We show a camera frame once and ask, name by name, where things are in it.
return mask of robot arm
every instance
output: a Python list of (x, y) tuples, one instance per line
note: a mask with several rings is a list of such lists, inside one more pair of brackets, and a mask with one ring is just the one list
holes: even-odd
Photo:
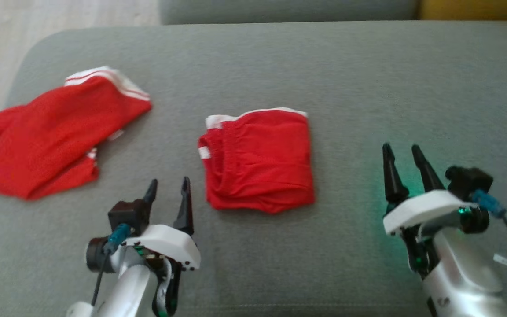
[(466, 237), (484, 232), (489, 225), (489, 214), (471, 197), (478, 189), (487, 192), (492, 178), (479, 169), (449, 168), (446, 175), (451, 184), (445, 190), (420, 147), (414, 145), (412, 154), (425, 193), (410, 198), (388, 143), (382, 152), (389, 203), (383, 225), (388, 235), (398, 235), (406, 244), (408, 264), (422, 279), (431, 314), (507, 317), (500, 280)]
[(143, 199), (132, 203), (119, 201), (109, 211), (113, 233), (89, 242), (86, 264), (93, 272), (118, 273), (118, 282), (101, 306), (77, 302), (68, 309), (67, 317), (175, 314), (181, 272), (195, 271), (201, 266), (201, 254), (191, 237), (195, 232), (191, 184), (185, 177), (173, 227), (149, 225), (156, 191), (157, 181), (153, 180)]

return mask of yellow cushion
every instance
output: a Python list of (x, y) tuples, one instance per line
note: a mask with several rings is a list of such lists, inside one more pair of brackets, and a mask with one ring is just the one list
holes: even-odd
[(507, 20), (507, 0), (422, 0), (421, 20)]

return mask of gray cushion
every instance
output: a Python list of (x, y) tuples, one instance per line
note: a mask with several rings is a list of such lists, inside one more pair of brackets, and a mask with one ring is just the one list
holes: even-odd
[(162, 24), (411, 20), (418, 0), (160, 0)]
[[(410, 146), (440, 176), (493, 174), (507, 205), (507, 22), (314, 22), (72, 30), (26, 56), (8, 106), (109, 65), (151, 94), (153, 110), (103, 144), (99, 180), (39, 201), (0, 196), (0, 317), (61, 316), (90, 301), (83, 252), (107, 211), (159, 179), (153, 223), (170, 224), (191, 178), (199, 271), (183, 275), (178, 316), (428, 316), (400, 239), (382, 228), (381, 145), (421, 192)], [(197, 138), (209, 114), (307, 111), (317, 202), (278, 215), (215, 211)], [(493, 221), (472, 237), (507, 256)], [(494, 265), (505, 283), (507, 269)], [(107, 275), (100, 301), (111, 291)]]

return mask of red fabric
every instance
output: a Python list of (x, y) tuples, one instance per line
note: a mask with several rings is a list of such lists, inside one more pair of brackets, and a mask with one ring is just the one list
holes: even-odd
[(199, 139), (207, 148), (207, 200), (215, 209), (274, 214), (314, 203), (308, 119), (266, 110), (221, 122)]
[(97, 178), (87, 153), (151, 103), (127, 96), (112, 72), (94, 75), (0, 112), (0, 193), (38, 199)]

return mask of light wood floor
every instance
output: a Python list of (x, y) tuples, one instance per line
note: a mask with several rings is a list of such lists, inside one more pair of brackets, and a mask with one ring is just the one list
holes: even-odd
[(158, 0), (0, 0), (0, 110), (28, 50), (50, 34), (93, 26), (156, 26)]

